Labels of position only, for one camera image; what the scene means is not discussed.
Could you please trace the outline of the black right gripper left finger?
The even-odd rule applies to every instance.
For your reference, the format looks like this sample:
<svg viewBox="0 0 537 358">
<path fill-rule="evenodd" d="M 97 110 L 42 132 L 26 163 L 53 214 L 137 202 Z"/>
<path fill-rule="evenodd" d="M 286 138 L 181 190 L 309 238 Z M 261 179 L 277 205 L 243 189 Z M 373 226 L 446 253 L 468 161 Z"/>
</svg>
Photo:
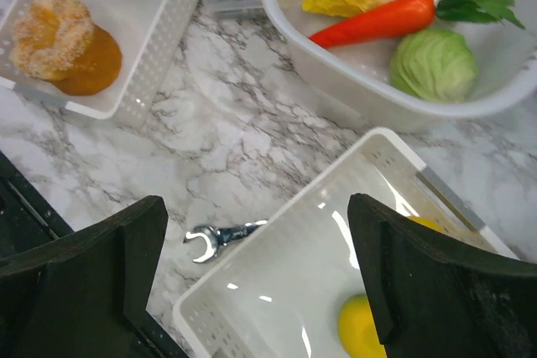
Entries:
<svg viewBox="0 0 537 358">
<path fill-rule="evenodd" d="M 125 357 L 141 327 L 168 213 L 147 196 L 1 261 L 3 357 Z"/>
</svg>

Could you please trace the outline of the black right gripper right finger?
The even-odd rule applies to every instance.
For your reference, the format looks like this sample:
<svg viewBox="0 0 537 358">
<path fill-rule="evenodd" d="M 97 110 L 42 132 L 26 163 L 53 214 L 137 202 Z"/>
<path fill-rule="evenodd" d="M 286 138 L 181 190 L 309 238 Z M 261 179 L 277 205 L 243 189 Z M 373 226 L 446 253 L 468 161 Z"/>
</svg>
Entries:
<svg viewBox="0 0 537 358">
<path fill-rule="evenodd" d="M 365 194 L 347 219 L 389 357 L 534 357 L 536 266 L 411 221 Z"/>
</svg>

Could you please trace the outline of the green lettuce toy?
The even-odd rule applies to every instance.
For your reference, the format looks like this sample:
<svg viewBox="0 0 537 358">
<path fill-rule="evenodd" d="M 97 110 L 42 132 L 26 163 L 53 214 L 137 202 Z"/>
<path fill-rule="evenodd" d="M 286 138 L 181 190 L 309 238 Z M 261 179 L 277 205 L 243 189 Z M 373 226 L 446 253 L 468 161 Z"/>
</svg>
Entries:
<svg viewBox="0 0 537 358">
<path fill-rule="evenodd" d="M 423 29 L 406 36 L 389 66 L 389 84 L 425 101 L 461 103 L 479 75 L 465 37 L 448 29 Z"/>
</svg>

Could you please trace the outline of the orange bread slice toy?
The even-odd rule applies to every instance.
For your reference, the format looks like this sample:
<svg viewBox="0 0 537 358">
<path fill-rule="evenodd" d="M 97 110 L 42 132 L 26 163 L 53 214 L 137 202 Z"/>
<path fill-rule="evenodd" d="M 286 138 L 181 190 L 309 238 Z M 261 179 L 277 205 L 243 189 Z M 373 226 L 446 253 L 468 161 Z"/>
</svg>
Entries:
<svg viewBox="0 0 537 358">
<path fill-rule="evenodd" d="M 35 0 L 12 28 L 9 59 L 68 96 L 93 96 L 118 78 L 123 54 L 81 0 Z"/>
</svg>

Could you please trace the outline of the red chili pepper toy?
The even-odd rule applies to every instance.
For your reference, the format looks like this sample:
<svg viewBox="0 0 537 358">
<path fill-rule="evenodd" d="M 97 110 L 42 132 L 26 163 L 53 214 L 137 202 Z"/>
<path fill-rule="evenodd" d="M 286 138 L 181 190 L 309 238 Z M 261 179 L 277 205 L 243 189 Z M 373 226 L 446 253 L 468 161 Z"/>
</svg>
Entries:
<svg viewBox="0 0 537 358">
<path fill-rule="evenodd" d="M 525 29 L 513 11 L 515 4 L 515 0 L 393 0 L 322 29 L 309 40 L 330 49 L 393 39 L 426 29 L 437 19 L 448 23 L 509 22 Z"/>
</svg>

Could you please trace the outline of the yellow lemon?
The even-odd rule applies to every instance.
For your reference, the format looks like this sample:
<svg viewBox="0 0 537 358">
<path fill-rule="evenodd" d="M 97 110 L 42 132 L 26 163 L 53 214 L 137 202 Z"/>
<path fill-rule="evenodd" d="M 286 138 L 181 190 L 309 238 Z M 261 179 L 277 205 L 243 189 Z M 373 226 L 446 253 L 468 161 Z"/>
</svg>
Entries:
<svg viewBox="0 0 537 358">
<path fill-rule="evenodd" d="M 427 218 L 424 218 L 424 217 L 421 217 L 421 216 L 411 215 L 411 216 L 408 216 L 408 219 L 410 219 L 411 221 L 413 221 L 415 223 L 418 223 L 418 224 L 420 224 L 422 226 L 430 228 L 433 231 L 437 231 L 437 232 L 440 232 L 440 233 L 444 232 L 443 229 L 436 222 L 434 222 L 432 220 L 429 220 Z"/>
</svg>

